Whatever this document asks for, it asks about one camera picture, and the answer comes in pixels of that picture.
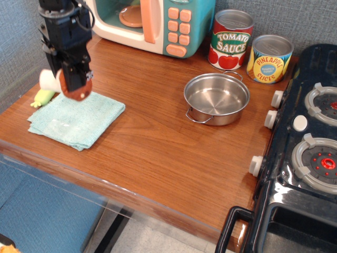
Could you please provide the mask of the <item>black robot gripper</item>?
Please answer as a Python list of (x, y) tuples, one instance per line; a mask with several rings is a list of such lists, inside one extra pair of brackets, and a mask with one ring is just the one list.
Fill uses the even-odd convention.
[(40, 29), (51, 71), (62, 69), (63, 92), (91, 92), (93, 71), (87, 43), (92, 39), (93, 13), (85, 1), (39, 1), (45, 26)]

